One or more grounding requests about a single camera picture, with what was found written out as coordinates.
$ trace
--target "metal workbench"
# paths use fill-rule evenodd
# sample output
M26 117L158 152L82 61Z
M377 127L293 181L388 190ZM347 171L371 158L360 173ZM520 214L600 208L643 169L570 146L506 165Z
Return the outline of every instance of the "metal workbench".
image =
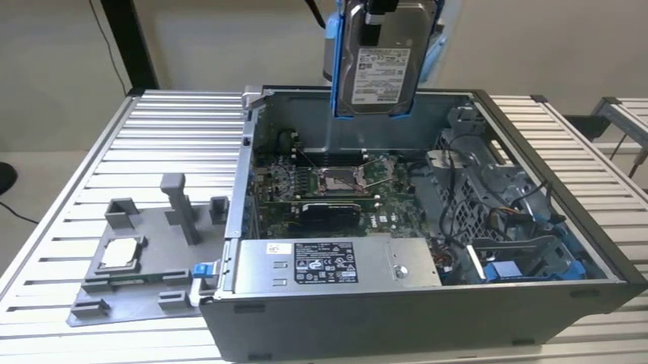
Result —
M495 97L579 201L648 275L648 197L554 107ZM201 317L71 328L69 306L105 229L111 198L164 206L165 172L186 173L193 202L229 196L241 94L148 91L129 97L0 280L0 362L221 362ZM576 322L547 345L324 362L647 362L648 295Z
M648 148L648 99L604 97L592 114L606 116L633 140Z

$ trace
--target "sticker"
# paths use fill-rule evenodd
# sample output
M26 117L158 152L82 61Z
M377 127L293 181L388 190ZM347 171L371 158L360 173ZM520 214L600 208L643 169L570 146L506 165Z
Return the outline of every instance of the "sticker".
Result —
M357 283L353 243L296 243L299 284Z
M404 87L409 49L363 48L359 52L353 104L396 104Z
M268 243L266 254L292 254L293 244L290 243Z

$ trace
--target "cable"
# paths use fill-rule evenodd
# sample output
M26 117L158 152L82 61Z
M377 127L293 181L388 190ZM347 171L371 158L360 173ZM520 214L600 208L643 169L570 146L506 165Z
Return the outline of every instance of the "cable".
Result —
M0 206L5 207L7 210L10 210L11 214L17 217L17 218L21 218L23 219L25 221L30 221L33 224L39 224L39 221L37 220L33 220L30 218L26 218L25 216L22 216L17 211L14 211L14 209L5 203L5 202L0 202Z
M111 56L113 69L115 70L115 74L118 75L119 83L122 83L122 91L123 91L123 95L126 96L127 95L126 86L123 84L122 75L119 74L118 66L115 64L115 57L113 56L111 43L109 42L109 38L106 36L106 33L103 32L102 23L99 22L98 12L94 9L93 0L89 0L89 4L90 4L90 8L93 9L94 20L98 22L99 31L102 32L103 40L106 41L106 45L109 48L109 55Z
M638 168L639 168L639 165L635 164L633 166L633 169L630 170L630 173L629 173L629 177L633 179L633 177L635 177L635 173L638 172Z
M304 152L304 150L303 150L303 149L300 149L300 148L297 148L297 147L296 147L296 149L297 149L297 151L299 151L300 153L303 153L303 155L304 155L305 159L307 159L307 160L308 160L308 162L312 164L313 168L317 168L316 163L313 163L312 159L308 157L308 155L307 155L307 153Z
M507 201L504 201L502 194L507 192L508 187L506 187L502 191L495 191L492 187L488 185L487 180L484 180L484 170L487 168L483 168L482 172L476 173L475 175L478 176L479 182L483 184L483 187L487 189L490 194L496 198L496 200L506 206L508 204Z
M323 18L323 13L320 12L320 8L317 7L316 0L305 0L308 7L312 9L313 16L316 17L319 25L323 29L327 29L325 19Z
M612 151L612 154L610 155L610 160L612 161L615 159L615 155L618 155L619 148L622 147L622 144L625 143L626 138L629 137L629 134L625 134L622 137L622 140L619 140L619 144L615 147L615 150Z
M511 202L511 205L508 205L508 207L510 207L511 209L515 209L515 207L516 207L518 203L520 203L520 201L522 201L523 199L526 199L527 197L530 197L531 195L534 195L534 194L535 194L538 191L540 191L540 189L542 189L544 186L547 186L547 184L548 184L548 183L550 183L550 181L548 181L548 180L544 180L544 181L543 181L543 183L542 183L542 184L539 184L539 185L538 185L538 187L536 187L536 188L534 188L534 189L530 191L530 193L527 193L526 195L523 195L523 196L518 197L518 198L516 198L516 199L515 199L515 200Z
M453 205L453 201L455 201L455 185L458 183L458 169L455 167L455 160L453 160L453 153L451 152L451 150L453 150L451 147L455 143L455 141L459 139L459 138L463 138L463 137L468 137L468 136L474 136L476 137L475 134L472 133L466 133L466 134L459 134L453 139L451 139L451 141L448 142L448 144L445 145L445 148L444 148L444 151L448 153L448 159L449 159L449 183L448 183L448 200L445 202L445 208L444 210L441 211L441 217L439 218L439 230L441 231L441 234L444 235L444 238L445 238L445 242L448 244L451 243L458 243L453 239L453 237L451 236L451 234L453 233L452 231L448 233L445 231L445 217L448 215L448 211L451 209L451 206Z

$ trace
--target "black cable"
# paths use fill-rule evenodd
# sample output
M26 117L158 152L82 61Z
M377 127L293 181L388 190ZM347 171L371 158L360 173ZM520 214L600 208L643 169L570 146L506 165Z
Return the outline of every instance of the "black cable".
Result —
M5 207L7 210L10 210L11 214L17 217L17 218L21 218L23 219L25 221L30 221L33 224L39 224L39 222L37 220L33 220L30 218L26 218L25 216L22 216L17 211L14 211L14 209L5 203L5 202L0 202L0 206Z
M518 197L512 202L511 202L511 205L508 206L511 209L515 209L515 206L520 203L520 201L523 199L526 199L527 197L530 197L531 195L534 195L538 191L540 191L540 189L547 186L547 184L550 183L548 180L544 180L542 184L538 185L536 188L534 188L530 193L527 193L526 195Z
M455 166L453 153L451 151L453 151L452 145L453 145L455 141L458 139L460 139L463 137L468 137L468 136L476 137L476 135L472 134L472 133L459 134L453 139L451 139L451 141L448 142L448 144L444 147L444 151L448 153L448 159L449 159L449 184L448 184L448 200L445 202L445 208L441 211L441 217L439 218L439 230L441 231L441 234L444 235L444 238L445 238L445 242L448 244L456 243L453 237L451 236L451 234L453 232L451 231L448 233L445 231L445 217L448 215L451 206L453 205L455 195L456 195L455 188L456 188L456 183L458 183L458 168Z
M626 138L629 137L629 134L625 134L622 137L622 140L619 140L619 144L615 147L615 150L612 151L612 154L610 155L610 160L612 161L615 159L615 155L618 155L619 148L622 147L622 144L625 143Z
M313 16L316 17L319 25L323 29L327 29L325 19L323 18L323 13L320 12L320 8L317 7L316 0L305 0L308 7L312 9Z
M439 218L439 230L441 231L441 234L444 235L445 242L448 244L452 244L452 243L455 243L455 239L451 236L452 231L451 231L451 233L448 233L445 231L445 224L444 223L445 223L445 216L448 215L448 211L449 211L451 206L453 205L453 201L455 201L455 185L458 183L458 171L455 169L455 160L453 160L452 153L449 152L448 149L447 149L447 152L448 152L448 158L449 158L448 200L445 202L444 211L441 211L441 217Z
M629 177L630 177L630 178L635 177L635 173L638 172L638 168L639 168L639 165L638 165L638 164L635 164L635 165L633 166L633 169L630 170L630 173L629 173Z
M498 235L506 240L506 241L512 241L512 238L507 235L504 231L502 231L498 227L487 225L488 229L495 231Z
M106 45L107 45L107 48L109 48L109 55L111 56L113 69L115 70L115 74L118 75L119 83L122 83L122 91L123 91L123 95L126 96L127 95L126 85L123 84L122 75L119 74L118 66L115 64L115 57L113 55L111 43L109 42L109 37L106 36L106 33L103 32L102 23L99 22L98 12L94 9L93 0L89 0L89 3L90 3L90 8L93 9L94 20L98 22L99 31L102 32L103 40L106 41Z
M507 192L508 187L506 187L502 191L495 191L492 187L488 185L487 180L484 180L484 168L483 170L475 174L478 176L479 182L483 184L484 189L490 192L490 194L496 198L496 200L507 206L507 201L504 201L502 194Z

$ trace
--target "slotted metal surface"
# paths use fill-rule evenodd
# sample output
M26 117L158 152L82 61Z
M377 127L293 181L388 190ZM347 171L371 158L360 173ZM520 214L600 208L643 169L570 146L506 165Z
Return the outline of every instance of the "slotted metal surface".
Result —
M592 114L606 116L639 146L648 148L648 99L604 97Z
M527 96L496 102L629 257L648 275L648 209L637 191L551 105ZM118 117L0 280L0 362L224 362L204 319L170 318L71 328L69 305L117 196L164 206L161 174L188 173L193 201L229 195L241 141L241 95L148 92ZM584 318L542 347L463 350L327 362L646 362L648 296Z

